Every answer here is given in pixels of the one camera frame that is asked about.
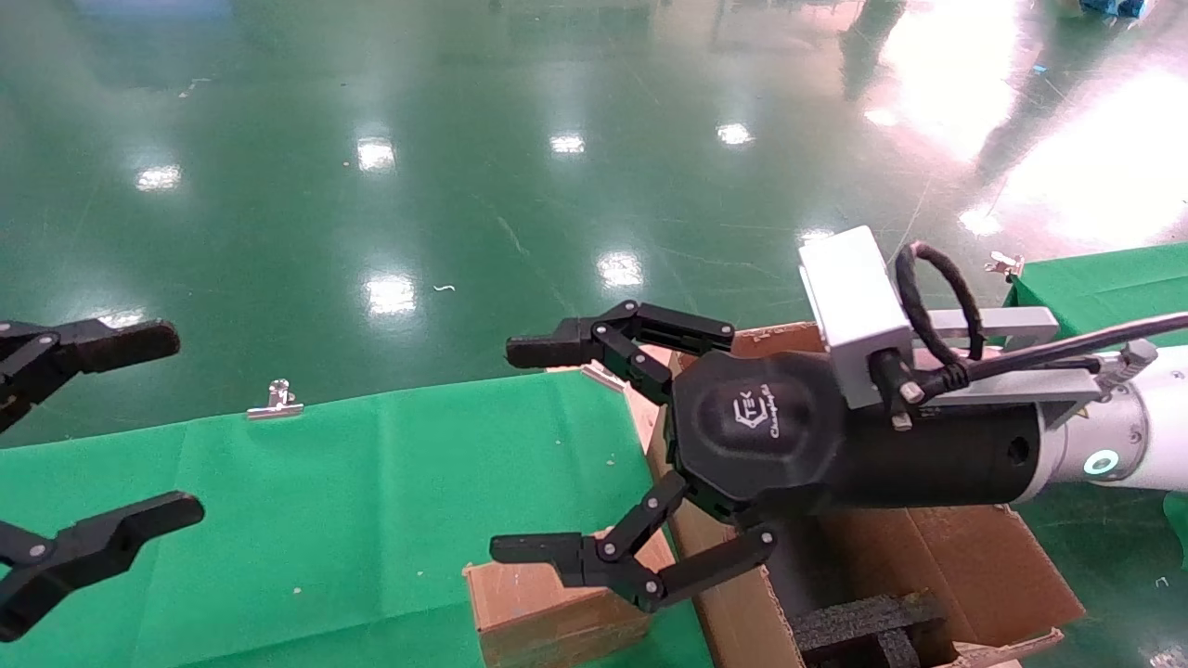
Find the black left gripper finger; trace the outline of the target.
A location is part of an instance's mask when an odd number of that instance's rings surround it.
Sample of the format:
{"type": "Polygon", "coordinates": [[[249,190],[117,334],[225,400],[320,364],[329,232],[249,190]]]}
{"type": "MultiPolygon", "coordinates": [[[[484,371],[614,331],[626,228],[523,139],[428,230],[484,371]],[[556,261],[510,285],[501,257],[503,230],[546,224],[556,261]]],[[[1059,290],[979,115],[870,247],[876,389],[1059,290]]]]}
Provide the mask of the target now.
{"type": "Polygon", "coordinates": [[[78,519],[53,537],[4,521],[1,639],[21,639],[72,592],[122,575],[146,543],[204,517],[195,494],[166,492],[78,519]]]}
{"type": "Polygon", "coordinates": [[[1,322],[1,431],[72,377],[162,360],[181,351],[173,323],[148,320],[113,328],[100,320],[43,326],[1,322]]]}

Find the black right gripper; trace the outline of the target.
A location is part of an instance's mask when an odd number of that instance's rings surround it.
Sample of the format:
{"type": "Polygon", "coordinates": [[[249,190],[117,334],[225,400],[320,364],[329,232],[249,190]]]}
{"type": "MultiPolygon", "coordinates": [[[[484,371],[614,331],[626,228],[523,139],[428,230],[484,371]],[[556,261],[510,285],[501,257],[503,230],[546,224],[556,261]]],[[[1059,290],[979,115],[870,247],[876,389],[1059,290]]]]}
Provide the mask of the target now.
{"type": "Polygon", "coordinates": [[[516,368],[598,361],[653,405],[670,402],[666,445],[678,472],[655,483],[604,537],[497,535],[489,557],[548,565],[567,588],[605,587],[655,613],[753,571],[777,543],[771,529],[754,527],[661,571],[646,567],[638,553],[688,496],[716,519],[759,521],[840,508],[1007,504],[1034,481],[1042,440],[1034,405],[939,407],[898,430],[881,407],[847,404],[824,354],[739,358],[725,353],[734,335],[727,322],[628,300],[563,319],[543,338],[508,338],[516,368]],[[672,379],[640,345],[704,357],[672,379]]]}

